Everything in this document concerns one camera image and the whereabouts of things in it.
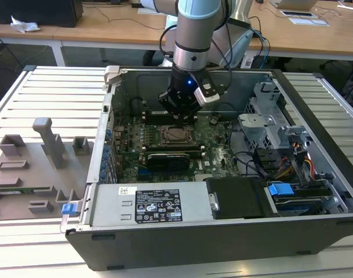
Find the wooden desk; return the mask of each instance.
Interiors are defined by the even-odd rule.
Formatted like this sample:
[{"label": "wooden desk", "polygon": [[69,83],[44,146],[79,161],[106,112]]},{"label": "wooden desk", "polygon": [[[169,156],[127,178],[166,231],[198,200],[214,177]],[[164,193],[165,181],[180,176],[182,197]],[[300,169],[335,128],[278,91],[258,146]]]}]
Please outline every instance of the wooden desk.
[{"label": "wooden desk", "polygon": [[166,16],[138,14],[131,6],[122,8],[84,8],[83,17],[75,28],[58,28],[54,39],[65,41],[117,42],[153,44],[159,43],[165,29]]},{"label": "wooden desk", "polygon": [[[334,10],[344,18],[327,10]],[[353,10],[337,8],[337,2],[319,1],[311,12],[326,20],[329,26],[293,24],[268,1],[264,4],[254,1],[249,16],[260,18],[262,33],[271,44],[270,56],[353,61]],[[256,19],[251,19],[251,23],[259,29]],[[254,57],[260,46],[260,40],[253,39],[245,59]]]},{"label": "wooden desk", "polygon": [[[318,8],[334,9],[344,18]],[[258,16],[262,22],[263,35],[271,43],[270,56],[318,58],[327,60],[353,61],[353,11],[336,8],[337,2],[319,1],[312,12],[323,15],[330,26],[295,25],[285,18],[268,1],[252,4],[250,16]],[[122,8],[84,8],[83,17],[75,28],[41,26],[38,32],[22,34],[13,31],[9,25],[0,25],[0,37],[6,43],[27,45],[48,45],[52,47],[58,66],[65,66],[61,48],[98,47],[157,50],[162,30],[154,30],[134,22],[134,19],[155,29],[163,29],[166,17],[161,15],[138,14],[138,9],[130,6]],[[255,28],[259,28],[256,19],[252,19]],[[260,49],[259,39],[253,39],[246,52],[245,61],[252,60]]]},{"label": "wooden desk", "polygon": [[[50,46],[57,66],[60,67],[65,66],[63,46],[159,49],[159,38],[165,27],[166,16],[138,14],[138,9],[131,6],[101,8],[98,5],[98,9],[91,5],[83,6],[83,16],[75,28],[43,25],[39,26],[41,31],[23,34],[13,30],[8,24],[0,24],[0,37],[5,43]],[[108,22],[106,16],[110,20],[120,20]]]}]

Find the yellow wire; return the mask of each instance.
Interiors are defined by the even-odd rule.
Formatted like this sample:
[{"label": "yellow wire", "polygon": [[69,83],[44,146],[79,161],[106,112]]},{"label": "yellow wire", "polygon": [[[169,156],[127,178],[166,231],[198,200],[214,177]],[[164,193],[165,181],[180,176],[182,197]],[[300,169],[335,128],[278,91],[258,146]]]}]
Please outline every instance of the yellow wire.
[{"label": "yellow wire", "polygon": [[276,178],[282,178],[283,176],[287,175],[291,170],[293,169],[293,166],[291,166],[290,168],[288,168],[287,170],[285,170],[283,173],[281,173],[280,175],[276,176]]},{"label": "yellow wire", "polygon": [[312,179],[314,179],[314,177],[313,177],[313,175],[312,175],[312,173],[313,173],[313,167],[314,167],[314,165],[312,164],[312,162],[310,161],[310,160],[308,160],[308,159],[305,159],[305,161],[309,164],[309,166],[310,166],[310,177],[312,178]]}]

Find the blue cable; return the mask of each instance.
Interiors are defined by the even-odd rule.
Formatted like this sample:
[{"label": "blue cable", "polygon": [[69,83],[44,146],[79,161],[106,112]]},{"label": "blue cable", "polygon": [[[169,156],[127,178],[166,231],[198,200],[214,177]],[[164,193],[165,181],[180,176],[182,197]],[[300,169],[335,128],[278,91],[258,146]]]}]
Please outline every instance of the blue cable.
[{"label": "blue cable", "polygon": [[264,60],[263,60],[263,62],[262,62],[262,64],[261,64],[261,66],[260,66],[260,68],[263,68],[264,67],[264,65],[265,65],[265,62],[266,62],[266,60],[267,60],[267,56],[268,56],[268,46],[267,46],[267,42],[266,42],[266,40],[265,39],[263,39],[263,36],[260,34],[260,33],[258,33],[256,30],[254,30],[254,29],[251,29],[256,35],[258,35],[258,37],[260,38],[260,40],[263,42],[263,44],[264,44],[264,46],[265,46],[265,51],[264,51]]},{"label": "blue cable", "polygon": [[264,60],[260,66],[260,68],[263,68],[265,63],[267,62],[267,59],[268,59],[268,54],[269,54],[269,51],[268,51],[268,44],[267,44],[267,41],[265,39],[263,39],[263,43],[265,44],[265,53],[264,53]]}]

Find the floor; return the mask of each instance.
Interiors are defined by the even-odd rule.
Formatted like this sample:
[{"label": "floor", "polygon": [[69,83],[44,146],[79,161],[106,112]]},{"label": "floor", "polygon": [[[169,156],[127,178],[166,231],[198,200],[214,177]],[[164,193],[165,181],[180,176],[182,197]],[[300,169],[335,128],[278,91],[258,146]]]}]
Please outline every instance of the floor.
[{"label": "floor", "polygon": [[[55,66],[53,52],[51,48],[44,46],[8,45],[8,48],[23,65],[52,65]],[[0,45],[0,100],[13,84],[16,76],[22,68],[9,53],[6,47]],[[128,49],[106,49],[107,62],[101,61],[100,51],[95,48],[65,47],[65,60],[68,66],[72,67],[106,67],[107,65],[142,65],[144,51]],[[160,52],[154,57],[155,64],[162,61]],[[257,59],[253,68],[261,65],[261,58]],[[325,60],[313,59],[292,59],[286,64],[288,72],[320,72],[336,90],[343,87],[350,71],[351,63],[347,61],[335,61],[329,63],[324,70],[319,66]],[[265,68],[271,68],[275,63],[275,58],[270,57]]]}]

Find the motherboard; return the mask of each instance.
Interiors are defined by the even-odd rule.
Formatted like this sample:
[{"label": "motherboard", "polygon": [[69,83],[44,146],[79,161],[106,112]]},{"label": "motherboard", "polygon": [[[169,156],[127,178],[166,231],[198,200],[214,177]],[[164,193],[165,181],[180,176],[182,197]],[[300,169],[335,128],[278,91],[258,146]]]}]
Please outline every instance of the motherboard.
[{"label": "motherboard", "polygon": [[201,114],[190,125],[148,125],[133,118],[115,127],[117,183],[203,181],[239,176],[229,149],[231,121]]}]

